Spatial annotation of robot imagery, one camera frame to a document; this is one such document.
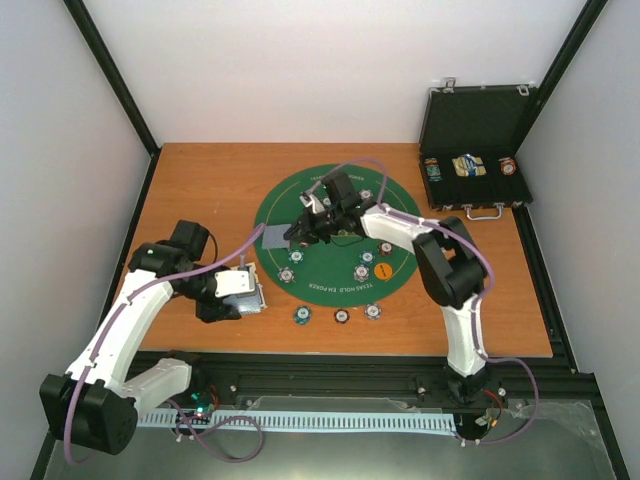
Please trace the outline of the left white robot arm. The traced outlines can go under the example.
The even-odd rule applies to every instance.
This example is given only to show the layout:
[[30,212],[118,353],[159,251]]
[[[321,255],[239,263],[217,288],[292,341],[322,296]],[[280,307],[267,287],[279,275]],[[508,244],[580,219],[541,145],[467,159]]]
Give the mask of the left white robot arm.
[[126,377],[142,340],[161,309],[174,297],[196,304],[204,322],[237,319],[226,298],[255,285],[245,266],[228,267],[223,258],[200,264],[209,231],[181,220],[167,240],[144,243],[133,253],[114,304],[80,355],[62,375],[48,375],[39,395],[69,464],[75,445],[116,455],[130,442],[140,417],[179,395],[201,400],[208,378],[186,361],[164,358],[133,379]]

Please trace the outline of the green blue chip stack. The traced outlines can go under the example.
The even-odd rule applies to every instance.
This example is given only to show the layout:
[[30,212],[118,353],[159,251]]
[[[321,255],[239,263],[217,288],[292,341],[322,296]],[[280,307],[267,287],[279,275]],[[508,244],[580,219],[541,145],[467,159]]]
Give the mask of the green blue chip stack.
[[298,325],[307,325],[312,318],[312,310],[308,306],[299,306],[295,309],[293,319]]

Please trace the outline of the grey card deck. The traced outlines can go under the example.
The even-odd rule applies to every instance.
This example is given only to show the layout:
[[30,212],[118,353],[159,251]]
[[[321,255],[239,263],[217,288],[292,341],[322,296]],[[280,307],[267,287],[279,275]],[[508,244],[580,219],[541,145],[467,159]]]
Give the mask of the grey card deck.
[[246,295],[230,295],[223,300],[223,303],[233,307],[241,316],[259,314],[258,293]]

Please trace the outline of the green blue poker chip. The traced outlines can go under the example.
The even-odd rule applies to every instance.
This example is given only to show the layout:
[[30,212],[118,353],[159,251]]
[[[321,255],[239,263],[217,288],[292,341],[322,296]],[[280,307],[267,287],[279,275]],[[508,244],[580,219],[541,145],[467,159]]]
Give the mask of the green blue poker chip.
[[294,249],[288,252],[288,260],[292,264],[299,264],[304,261],[304,252],[299,249]]

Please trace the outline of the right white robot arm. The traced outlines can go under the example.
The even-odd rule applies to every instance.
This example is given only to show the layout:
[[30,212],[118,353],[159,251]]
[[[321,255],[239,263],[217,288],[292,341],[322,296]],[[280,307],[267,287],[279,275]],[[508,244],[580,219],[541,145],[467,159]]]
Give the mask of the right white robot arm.
[[427,295],[441,307],[448,341],[450,398],[468,405],[489,380],[480,307],[489,267],[464,224],[456,217],[428,220],[358,193],[348,175],[322,179],[330,204],[303,192],[303,211],[284,233],[298,244],[327,243],[341,231],[399,247],[415,256]]

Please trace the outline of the red brown chip stack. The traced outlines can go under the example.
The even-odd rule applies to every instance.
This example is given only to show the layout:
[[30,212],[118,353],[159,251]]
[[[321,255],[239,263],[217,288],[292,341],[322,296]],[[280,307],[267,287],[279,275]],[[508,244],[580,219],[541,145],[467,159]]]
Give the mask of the red brown chip stack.
[[345,324],[350,320],[350,313],[345,309],[337,309],[333,317],[336,323]]

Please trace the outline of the blue backed playing card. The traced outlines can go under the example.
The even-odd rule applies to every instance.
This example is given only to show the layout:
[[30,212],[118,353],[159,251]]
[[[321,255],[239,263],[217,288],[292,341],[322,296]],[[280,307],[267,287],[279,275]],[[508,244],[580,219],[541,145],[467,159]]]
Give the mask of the blue backed playing card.
[[291,224],[267,225],[262,235],[262,248],[264,250],[289,249],[290,241],[284,238]]

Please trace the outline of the purple white chip stack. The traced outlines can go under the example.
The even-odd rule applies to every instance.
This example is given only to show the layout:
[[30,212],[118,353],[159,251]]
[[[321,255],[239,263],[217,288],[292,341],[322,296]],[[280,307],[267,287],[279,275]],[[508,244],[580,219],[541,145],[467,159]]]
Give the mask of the purple white chip stack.
[[372,321],[379,320],[382,315],[382,309],[379,304],[369,303],[364,307],[365,316]]

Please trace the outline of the orange round blind button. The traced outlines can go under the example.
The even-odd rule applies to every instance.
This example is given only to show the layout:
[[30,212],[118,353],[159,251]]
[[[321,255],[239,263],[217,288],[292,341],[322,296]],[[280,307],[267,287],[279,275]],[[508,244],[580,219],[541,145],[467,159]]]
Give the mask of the orange round blind button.
[[393,267],[386,262],[379,262],[373,268],[374,275],[383,281],[390,280],[394,275]]

